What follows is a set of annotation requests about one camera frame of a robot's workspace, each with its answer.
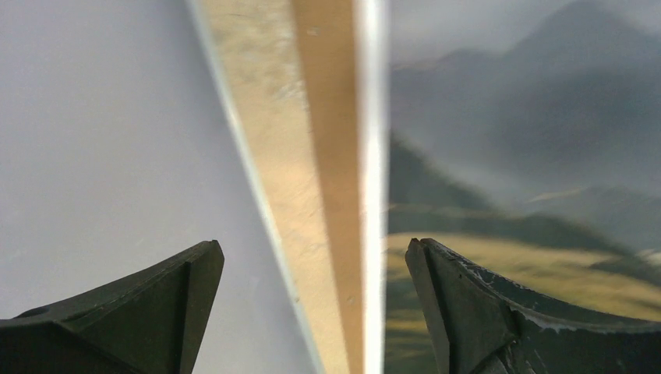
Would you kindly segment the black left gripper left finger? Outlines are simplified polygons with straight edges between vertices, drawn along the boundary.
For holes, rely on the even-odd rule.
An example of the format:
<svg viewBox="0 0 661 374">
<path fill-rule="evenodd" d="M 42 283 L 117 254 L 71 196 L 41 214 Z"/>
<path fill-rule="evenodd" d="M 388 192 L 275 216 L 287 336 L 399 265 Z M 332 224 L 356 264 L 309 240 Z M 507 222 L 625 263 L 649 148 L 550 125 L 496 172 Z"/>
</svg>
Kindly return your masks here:
<svg viewBox="0 0 661 374">
<path fill-rule="evenodd" d="M 201 242 L 1 322 L 4 373 L 191 373 L 224 266 Z"/>
</svg>

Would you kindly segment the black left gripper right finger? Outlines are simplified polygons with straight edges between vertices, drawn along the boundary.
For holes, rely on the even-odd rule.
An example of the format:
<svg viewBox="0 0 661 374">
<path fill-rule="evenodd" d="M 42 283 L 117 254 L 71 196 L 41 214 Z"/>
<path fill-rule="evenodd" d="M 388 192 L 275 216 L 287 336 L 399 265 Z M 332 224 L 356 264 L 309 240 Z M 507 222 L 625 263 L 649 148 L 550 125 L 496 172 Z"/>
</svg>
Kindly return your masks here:
<svg viewBox="0 0 661 374">
<path fill-rule="evenodd" d="M 533 291 L 430 238 L 405 261 L 440 373 L 657 373 L 660 325 Z"/>
</svg>

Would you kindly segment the landscape photo print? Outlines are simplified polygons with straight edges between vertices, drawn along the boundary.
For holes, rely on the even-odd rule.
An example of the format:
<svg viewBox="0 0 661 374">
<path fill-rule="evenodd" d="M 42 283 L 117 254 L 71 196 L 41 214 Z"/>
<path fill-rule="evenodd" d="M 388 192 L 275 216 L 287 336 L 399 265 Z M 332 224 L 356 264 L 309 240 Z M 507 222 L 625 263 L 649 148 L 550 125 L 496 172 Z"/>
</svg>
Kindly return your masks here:
<svg viewBox="0 0 661 374">
<path fill-rule="evenodd" d="M 660 4 L 392 1 L 384 371 L 440 373 L 405 261 L 430 238 L 660 325 Z"/>
</svg>

